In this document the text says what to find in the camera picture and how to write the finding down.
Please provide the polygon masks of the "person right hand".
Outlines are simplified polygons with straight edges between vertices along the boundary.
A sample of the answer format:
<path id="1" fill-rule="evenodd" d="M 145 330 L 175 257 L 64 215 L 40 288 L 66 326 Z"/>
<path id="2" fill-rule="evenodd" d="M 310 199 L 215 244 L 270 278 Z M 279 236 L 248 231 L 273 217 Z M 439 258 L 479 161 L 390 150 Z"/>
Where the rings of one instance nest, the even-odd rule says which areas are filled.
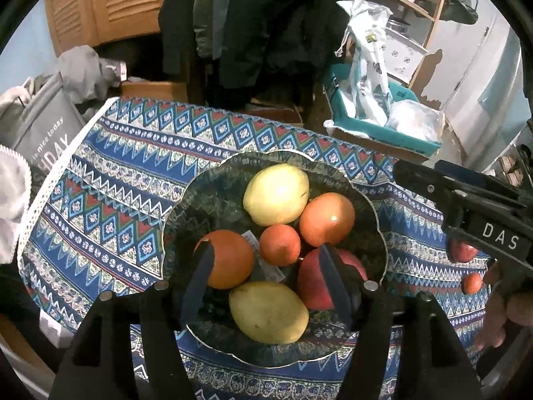
<path id="1" fill-rule="evenodd" d="M 532 291 L 516 292 L 508 299 L 493 291 L 485 306 L 483 327 L 475 339 L 477 349 L 498 348 L 505 340 L 504 325 L 507 321 L 531 327 L 532 304 Z"/>

